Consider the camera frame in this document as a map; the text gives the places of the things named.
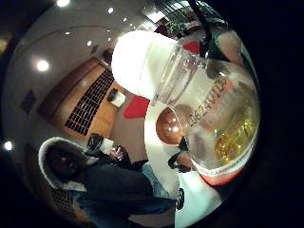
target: wooden cabinet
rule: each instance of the wooden cabinet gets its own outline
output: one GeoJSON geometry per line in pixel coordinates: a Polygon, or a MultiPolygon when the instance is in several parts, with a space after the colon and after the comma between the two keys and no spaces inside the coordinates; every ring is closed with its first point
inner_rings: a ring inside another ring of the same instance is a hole
{"type": "Polygon", "coordinates": [[[117,107],[106,100],[109,91],[124,92],[97,59],[72,70],[47,95],[38,112],[68,135],[86,141],[90,133],[108,138],[117,107]]]}

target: white cap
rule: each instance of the white cap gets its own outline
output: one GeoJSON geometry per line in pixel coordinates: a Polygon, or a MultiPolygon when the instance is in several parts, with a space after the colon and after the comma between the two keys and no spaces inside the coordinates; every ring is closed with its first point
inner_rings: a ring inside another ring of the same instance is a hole
{"type": "Polygon", "coordinates": [[[135,95],[151,100],[177,43],[153,31],[128,32],[114,48],[114,79],[135,95]]]}

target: glass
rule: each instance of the glass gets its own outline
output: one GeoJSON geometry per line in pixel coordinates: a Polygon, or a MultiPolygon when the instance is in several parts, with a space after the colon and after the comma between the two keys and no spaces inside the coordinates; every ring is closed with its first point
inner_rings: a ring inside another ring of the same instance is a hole
{"type": "Polygon", "coordinates": [[[205,59],[179,45],[161,77],[153,105],[176,114],[190,157],[211,185],[230,181],[250,158],[257,139],[259,105],[248,70],[205,59]]]}

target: floor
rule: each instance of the floor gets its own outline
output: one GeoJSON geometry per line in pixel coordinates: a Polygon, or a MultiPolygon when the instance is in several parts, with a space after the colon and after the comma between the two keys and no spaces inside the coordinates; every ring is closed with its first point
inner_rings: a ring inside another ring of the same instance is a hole
{"type": "MultiPolygon", "coordinates": [[[[133,97],[125,92],[125,102],[119,107],[110,139],[125,147],[132,162],[147,159],[144,147],[144,118],[125,119],[123,112],[133,97]]],[[[174,223],[175,208],[159,215],[132,216],[130,219],[149,227],[163,227],[174,223]]]]}

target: person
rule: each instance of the person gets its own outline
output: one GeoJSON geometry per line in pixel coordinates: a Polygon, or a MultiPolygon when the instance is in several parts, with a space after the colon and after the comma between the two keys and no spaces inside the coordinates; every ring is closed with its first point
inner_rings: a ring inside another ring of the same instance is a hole
{"type": "Polygon", "coordinates": [[[88,162],[80,151],[65,139],[47,140],[39,150],[39,165],[48,183],[70,191],[97,227],[141,227],[128,217],[175,207],[176,200],[163,189],[148,161],[131,163],[122,146],[95,162],[88,162]]]}
{"type": "Polygon", "coordinates": [[[166,37],[169,37],[167,27],[163,24],[163,22],[157,22],[158,27],[154,30],[154,32],[160,33],[166,37]]]}

